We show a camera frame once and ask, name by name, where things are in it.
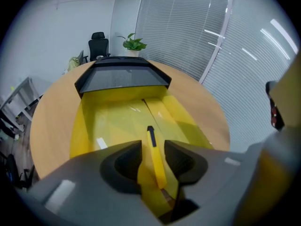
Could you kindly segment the white desk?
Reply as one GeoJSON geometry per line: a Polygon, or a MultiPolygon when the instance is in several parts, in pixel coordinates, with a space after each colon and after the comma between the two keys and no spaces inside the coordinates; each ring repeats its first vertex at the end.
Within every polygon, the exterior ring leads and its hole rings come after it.
{"type": "Polygon", "coordinates": [[[36,89],[36,87],[33,84],[32,77],[26,77],[22,81],[18,83],[17,86],[15,86],[12,91],[9,93],[9,95],[1,101],[0,103],[0,111],[3,111],[3,113],[8,117],[10,122],[20,131],[24,132],[24,125],[18,124],[16,121],[16,118],[13,118],[13,113],[11,112],[9,108],[9,104],[12,103],[15,99],[15,97],[18,97],[23,105],[17,105],[18,109],[21,111],[23,115],[26,116],[26,118],[32,122],[32,116],[28,114],[28,111],[31,109],[30,103],[25,99],[25,94],[27,97],[30,97],[30,93],[26,91],[26,88],[29,87],[32,93],[32,97],[34,98],[34,102],[37,100],[40,101],[41,97],[36,89]]]}

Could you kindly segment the potted plant in white pot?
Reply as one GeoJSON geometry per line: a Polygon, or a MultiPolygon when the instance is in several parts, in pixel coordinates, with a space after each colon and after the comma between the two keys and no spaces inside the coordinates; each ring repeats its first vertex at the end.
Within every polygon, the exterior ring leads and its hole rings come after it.
{"type": "Polygon", "coordinates": [[[130,33],[127,37],[118,36],[119,38],[123,38],[123,47],[127,49],[126,56],[127,57],[138,57],[141,50],[146,49],[147,44],[142,42],[142,38],[140,39],[132,39],[135,33],[130,33]]]}

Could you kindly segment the black and yellow box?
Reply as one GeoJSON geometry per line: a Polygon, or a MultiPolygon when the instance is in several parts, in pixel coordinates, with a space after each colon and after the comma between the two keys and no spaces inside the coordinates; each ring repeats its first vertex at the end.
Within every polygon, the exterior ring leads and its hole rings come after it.
{"type": "Polygon", "coordinates": [[[160,217],[173,210],[178,183],[164,159],[164,143],[176,140],[211,148],[195,120],[176,98],[194,80],[167,65],[142,58],[103,58],[75,82],[81,102],[71,134],[70,157],[140,140],[138,183],[142,200],[160,217]],[[151,160],[147,127],[155,130],[167,185],[159,189],[151,160]]]}

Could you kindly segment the yellow-green cloth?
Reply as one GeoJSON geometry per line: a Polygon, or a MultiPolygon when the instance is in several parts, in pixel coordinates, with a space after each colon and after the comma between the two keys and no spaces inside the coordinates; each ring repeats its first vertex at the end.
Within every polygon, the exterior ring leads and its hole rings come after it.
{"type": "Polygon", "coordinates": [[[68,62],[67,71],[69,72],[78,66],[80,66],[79,58],[74,56],[68,62]]]}

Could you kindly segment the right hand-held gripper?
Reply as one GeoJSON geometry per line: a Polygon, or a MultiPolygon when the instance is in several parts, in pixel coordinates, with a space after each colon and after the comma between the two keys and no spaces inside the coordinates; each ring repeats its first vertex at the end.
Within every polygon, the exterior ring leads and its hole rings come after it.
{"type": "Polygon", "coordinates": [[[270,102],[271,125],[277,131],[285,127],[301,130],[301,52],[279,81],[265,85],[270,102]]]}

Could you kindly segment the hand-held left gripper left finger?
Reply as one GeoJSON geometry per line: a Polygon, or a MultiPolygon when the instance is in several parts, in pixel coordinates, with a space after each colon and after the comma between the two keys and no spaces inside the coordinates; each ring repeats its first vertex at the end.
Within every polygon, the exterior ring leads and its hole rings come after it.
{"type": "Polygon", "coordinates": [[[142,201],[140,140],[76,156],[33,186],[27,205],[46,226],[162,226],[142,201]]]}

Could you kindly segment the black office chair with logo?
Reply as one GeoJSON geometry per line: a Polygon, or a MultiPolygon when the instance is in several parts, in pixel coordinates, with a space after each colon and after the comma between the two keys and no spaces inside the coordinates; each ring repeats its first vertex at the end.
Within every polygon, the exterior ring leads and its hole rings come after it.
{"type": "Polygon", "coordinates": [[[24,169],[24,172],[19,174],[13,154],[5,156],[2,152],[0,152],[0,157],[3,159],[3,166],[11,183],[17,188],[29,189],[32,186],[35,166],[33,165],[31,169],[24,169]]]}

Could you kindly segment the black high-back office chair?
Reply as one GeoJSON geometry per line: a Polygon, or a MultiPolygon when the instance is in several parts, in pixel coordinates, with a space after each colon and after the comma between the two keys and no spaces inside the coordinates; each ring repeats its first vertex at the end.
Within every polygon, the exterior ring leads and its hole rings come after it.
{"type": "Polygon", "coordinates": [[[109,40],[105,37],[103,32],[95,32],[88,42],[90,49],[90,61],[95,61],[99,56],[109,57],[109,40]]]}

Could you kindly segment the yellow utility knife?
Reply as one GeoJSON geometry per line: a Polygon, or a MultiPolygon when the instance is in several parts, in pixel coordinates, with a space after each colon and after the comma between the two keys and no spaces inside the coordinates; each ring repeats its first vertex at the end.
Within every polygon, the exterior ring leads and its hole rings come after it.
{"type": "Polygon", "coordinates": [[[152,126],[147,127],[147,139],[150,148],[151,160],[154,168],[156,182],[159,189],[163,189],[167,185],[165,168],[158,143],[156,141],[155,130],[152,126]]]}

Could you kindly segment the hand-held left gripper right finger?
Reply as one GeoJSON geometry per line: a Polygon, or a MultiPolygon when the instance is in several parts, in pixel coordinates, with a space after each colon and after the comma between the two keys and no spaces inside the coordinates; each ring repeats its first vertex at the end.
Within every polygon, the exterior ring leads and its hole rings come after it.
{"type": "Polygon", "coordinates": [[[256,172],[262,144],[244,153],[164,143],[165,159],[178,181],[171,221],[233,221],[256,172]]]}

